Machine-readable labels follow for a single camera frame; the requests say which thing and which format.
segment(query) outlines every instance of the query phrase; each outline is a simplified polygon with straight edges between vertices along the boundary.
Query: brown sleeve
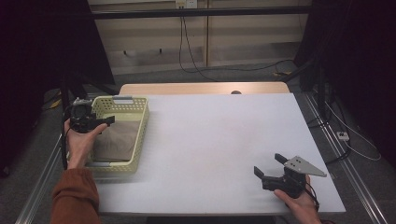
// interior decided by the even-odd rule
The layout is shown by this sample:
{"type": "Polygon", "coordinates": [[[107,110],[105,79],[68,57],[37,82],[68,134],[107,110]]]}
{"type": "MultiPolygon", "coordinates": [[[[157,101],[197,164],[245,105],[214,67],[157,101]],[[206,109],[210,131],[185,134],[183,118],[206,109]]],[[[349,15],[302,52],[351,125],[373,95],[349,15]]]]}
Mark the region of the brown sleeve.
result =
{"type": "Polygon", "coordinates": [[[91,171],[66,170],[52,192],[50,223],[100,223],[98,207],[99,195],[91,171]]]}

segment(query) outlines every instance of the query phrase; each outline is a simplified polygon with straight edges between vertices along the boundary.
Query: yellow plastic basket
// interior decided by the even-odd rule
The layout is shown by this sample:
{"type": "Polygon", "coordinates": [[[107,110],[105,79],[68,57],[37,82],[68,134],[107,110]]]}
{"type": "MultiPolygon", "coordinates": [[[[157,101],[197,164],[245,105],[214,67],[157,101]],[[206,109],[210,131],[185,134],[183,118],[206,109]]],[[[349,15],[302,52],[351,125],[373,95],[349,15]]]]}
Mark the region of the yellow plastic basket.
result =
{"type": "Polygon", "coordinates": [[[98,119],[115,116],[115,120],[140,121],[134,151],[129,161],[91,161],[86,167],[96,176],[131,175],[136,172],[142,150],[146,126],[149,120],[148,99],[131,96],[99,96],[92,103],[92,113],[98,119]]]}

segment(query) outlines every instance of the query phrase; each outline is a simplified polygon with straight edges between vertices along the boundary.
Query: white table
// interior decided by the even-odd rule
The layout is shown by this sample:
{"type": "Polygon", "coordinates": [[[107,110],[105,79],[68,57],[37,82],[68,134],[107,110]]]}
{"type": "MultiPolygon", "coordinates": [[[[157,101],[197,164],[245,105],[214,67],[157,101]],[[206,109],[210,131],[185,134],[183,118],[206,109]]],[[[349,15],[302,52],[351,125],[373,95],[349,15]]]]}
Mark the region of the white table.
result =
{"type": "MultiPolygon", "coordinates": [[[[148,95],[148,107],[137,172],[97,180],[101,213],[285,214],[289,209],[262,189],[253,166],[281,176],[283,165],[274,159],[280,153],[289,159],[299,155],[328,173],[291,93],[148,95]]],[[[311,180],[319,212],[345,212],[329,175],[311,180]]]]}

